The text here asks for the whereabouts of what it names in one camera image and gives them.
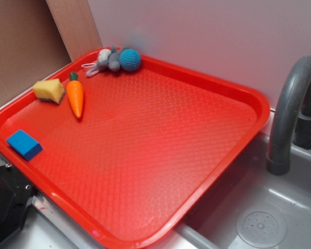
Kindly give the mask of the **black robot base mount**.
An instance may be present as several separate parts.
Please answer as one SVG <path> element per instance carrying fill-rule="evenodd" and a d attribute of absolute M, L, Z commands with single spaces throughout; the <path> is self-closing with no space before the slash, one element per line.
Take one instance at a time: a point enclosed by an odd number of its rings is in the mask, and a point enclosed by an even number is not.
<path fill-rule="evenodd" d="M 0 166 L 0 246 L 23 230 L 34 195 L 34 185 L 16 167 Z"/>

